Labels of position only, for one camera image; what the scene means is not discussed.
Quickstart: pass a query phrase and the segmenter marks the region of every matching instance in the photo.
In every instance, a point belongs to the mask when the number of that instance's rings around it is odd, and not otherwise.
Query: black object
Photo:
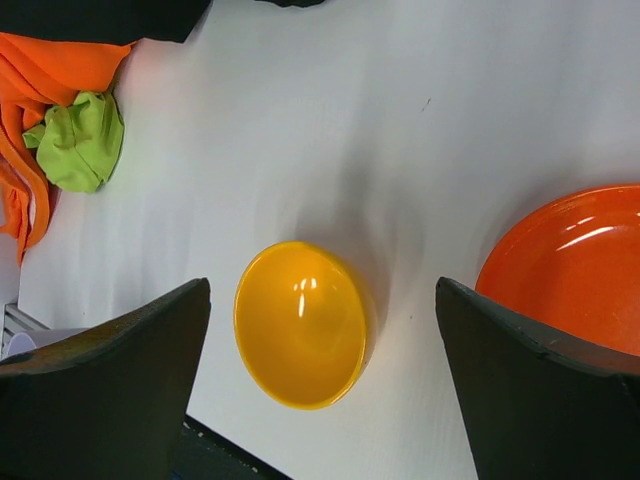
[[[640,358],[441,278],[436,312],[480,479],[640,478]]]
[[[0,478],[168,478],[209,283],[0,362]]]
[[[310,7],[324,0],[262,0]],[[127,45],[141,38],[183,43],[211,0],[2,0],[0,32],[41,40]]]
[[[187,416],[173,480],[289,480],[289,477]]]

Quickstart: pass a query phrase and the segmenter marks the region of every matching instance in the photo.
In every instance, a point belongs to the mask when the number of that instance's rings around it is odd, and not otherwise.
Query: white tabletop
[[[638,45],[637,0],[216,0],[187,45],[133,54],[113,179],[62,195],[20,307],[95,325],[206,276],[192,416],[296,479],[474,478],[436,280],[473,285],[534,207],[640,180]],[[232,327],[247,263],[302,237],[389,272],[369,366],[316,412],[262,393]]]

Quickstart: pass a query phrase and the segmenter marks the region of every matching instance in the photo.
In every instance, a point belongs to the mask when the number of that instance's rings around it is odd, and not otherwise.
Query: yellow bowl
[[[236,342],[247,370],[271,397],[315,409],[356,382],[375,335],[371,295],[329,252],[284,242],[260,253],[236,293]]]

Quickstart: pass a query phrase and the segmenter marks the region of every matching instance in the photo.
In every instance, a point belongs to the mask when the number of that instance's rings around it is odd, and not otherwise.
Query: crumpled cloth
[[[120,155],[124,124],[110,92],[81,92],[68,107],[47,110],[44,125],[24,134],[37,148],[47,179],[69,192],[93,193],[107,182]]]
[[[0,33],[0,191],[5,225],[18,240],[18,262],[49,225],[47,179],[22,133],[37,125],[51,105],[68,106],[80,91],[104,92],[131,45],[49,42]],[[35,212],[29,222],[30,196]]]

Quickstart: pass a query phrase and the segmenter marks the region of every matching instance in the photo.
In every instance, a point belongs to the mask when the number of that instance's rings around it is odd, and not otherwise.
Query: plate
[[[592,343],[640,355],[640,185],[586,190],[513,227],[476,290]]]

